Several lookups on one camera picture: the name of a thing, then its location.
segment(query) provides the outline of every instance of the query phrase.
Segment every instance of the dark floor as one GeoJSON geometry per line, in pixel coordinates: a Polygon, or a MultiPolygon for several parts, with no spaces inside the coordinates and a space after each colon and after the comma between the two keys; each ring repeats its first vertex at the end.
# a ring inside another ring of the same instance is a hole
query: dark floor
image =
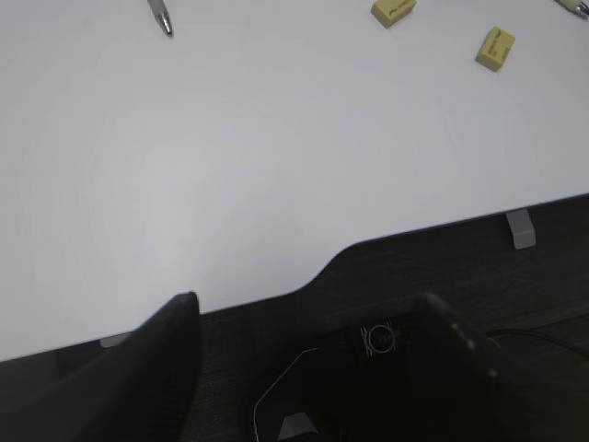
{"type": "MultiPolygon", "coordinates": [[[[492,216],[356,245],[295,293],[204,315],[202,377],[182,441],[244,440],[243,397],[282,347],[406,312],[426,290],[484,330],[540,327],[589,348],[589,197],[530,212],[533,249],[514,250],[505,217],[492,216]]],[[[589,399],[589,360],[526,337],[501,345],[543,378],[589,399]]],[[[94,342],[0,364],[0,411],[3,401],[66,376],[100,352],[94,342]],[[15,377],[28,381],[3,380],[15,377]]]]}

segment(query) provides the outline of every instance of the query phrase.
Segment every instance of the pen tip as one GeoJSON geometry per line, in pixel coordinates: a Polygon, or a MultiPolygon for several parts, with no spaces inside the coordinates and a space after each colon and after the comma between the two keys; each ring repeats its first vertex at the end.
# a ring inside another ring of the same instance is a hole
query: pen tip
{"type": "Polygon", "coordinates": [[[157,23],[159,23],[160,28],[164,31],[166,35],[170,38],[174,37],[174,29],[172,28],[172,22],[169,19],[169,15],[167,13],[159,14],[156,16],[157,23]]]}

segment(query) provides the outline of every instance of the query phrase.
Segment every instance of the black cable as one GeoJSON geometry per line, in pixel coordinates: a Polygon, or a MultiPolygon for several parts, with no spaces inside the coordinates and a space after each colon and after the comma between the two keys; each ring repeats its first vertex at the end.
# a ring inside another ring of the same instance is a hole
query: black cable
{"type": "Polygon", "coordinates": [[[587,359],[589,359],[589,351],[584,350],[581,347],[577,347],[576,345],[573,345],[571,343],[567,343],[566,341],[562,341],[560,339],[553,338],[552,336],[547,336],[546,334],[539,333],[537,331],[524,329],[499,329],[487,331],[487,337],[492,339],[501,339],[510,336],[529,336],[532,338],[541,339],[543,341],[547,341],[549,343],[558,345],[559,347],[566,348],[570,352],[576,353],[577,355],[584,356],[587,359]]]}

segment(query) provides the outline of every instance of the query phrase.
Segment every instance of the pen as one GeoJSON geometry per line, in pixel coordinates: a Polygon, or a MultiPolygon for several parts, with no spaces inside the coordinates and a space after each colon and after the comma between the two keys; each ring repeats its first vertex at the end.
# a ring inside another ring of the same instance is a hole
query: pen
{"type": "Polygon", "coordinates": [[[589,6],[581,0],[558,0],[561,5],[574,12],[576,15],[587,19],[589,17],[589,6]]]}
{"type": "Polygon", "coordinates": [[[154,17],[156,18],[159,27],[166,35],[173,37],[174,29],[172,29],[172,22],[169,19],[164,0],[147,0],[147,3],[151,6],[151,10],[154,13],[154,17]]]}

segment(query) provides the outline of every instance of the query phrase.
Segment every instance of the metal bracket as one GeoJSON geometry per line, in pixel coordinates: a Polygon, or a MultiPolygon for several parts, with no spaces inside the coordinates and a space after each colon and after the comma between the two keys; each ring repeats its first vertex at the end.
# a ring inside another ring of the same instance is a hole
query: metal bracket
{"type": "Polygon", "coordinates": [[[514,210],[506,214],[507,222],[514,236],[516,249],[527,249],[536,245],[536,231],[527,209],[514,210]]]}
{"type": "Polygon", "coordinates": [[[115,334],[114,336],[109,336],[108,338],[102,338],[100,340],[100,346],[102,348],[114,347],[114,346],[122,343],[130,335],[131,335],[131,332],[129,331],[128,333],[115,334]]]}

